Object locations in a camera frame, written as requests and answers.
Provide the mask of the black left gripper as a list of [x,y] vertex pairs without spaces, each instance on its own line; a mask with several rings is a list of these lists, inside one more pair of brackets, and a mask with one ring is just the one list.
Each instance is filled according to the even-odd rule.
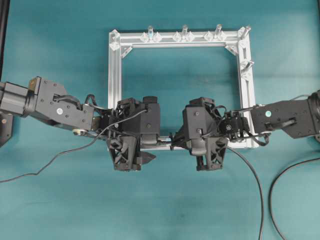
[[[120,100],[109,116],[109,123],[117,123],[117,130],[135,135],[142,145],[156,145],[160,136],[160,105],[156,96],[145,96],[142,101],[134,98]],[[137,164],[144,165],[155,159],[149,152],[139,151]]]

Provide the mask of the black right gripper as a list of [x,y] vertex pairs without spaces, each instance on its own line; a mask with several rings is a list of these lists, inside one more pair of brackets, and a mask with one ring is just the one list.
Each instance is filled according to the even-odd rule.
[[220,137],[218,123],[222,118],[211,98],[189,101],[182,111],[183,125],[172,137],[172,147],[180,147],[191,155],[224,155],[228,140]]

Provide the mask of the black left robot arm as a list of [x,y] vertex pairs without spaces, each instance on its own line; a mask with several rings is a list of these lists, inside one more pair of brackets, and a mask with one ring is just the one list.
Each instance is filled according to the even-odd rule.
[[20,117],[30,116],[47,125],[76,135],[97,134],[106,141],[114,168],[139,171],[155,155],[141,151],[156,145],[160,136],[160,105],[155,96],[120,100],[116,108],[99,107],[89,94],[84,103],[67,94],[64,86],[35,77],[28,87],[0,84],[0,110]]

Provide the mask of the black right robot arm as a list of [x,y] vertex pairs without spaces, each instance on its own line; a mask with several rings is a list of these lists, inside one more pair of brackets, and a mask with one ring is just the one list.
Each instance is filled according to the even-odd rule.
[[293,139],[320,133],[319,91],[302,100],[283,100],[220,114],[224,108],[211,98],[190,100],[182,111],[182,127],[170,137],[171,147],[186,149],[196,157],[216,158],[225,153],[228,142],[250,139],[265,146],[275,130],[283,130]]

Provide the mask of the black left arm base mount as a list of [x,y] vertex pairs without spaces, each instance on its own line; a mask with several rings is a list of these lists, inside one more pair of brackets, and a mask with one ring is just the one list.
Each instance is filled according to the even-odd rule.
[[4,146],[13,134],[14,116],[7,113],[0,113],[0,147]]

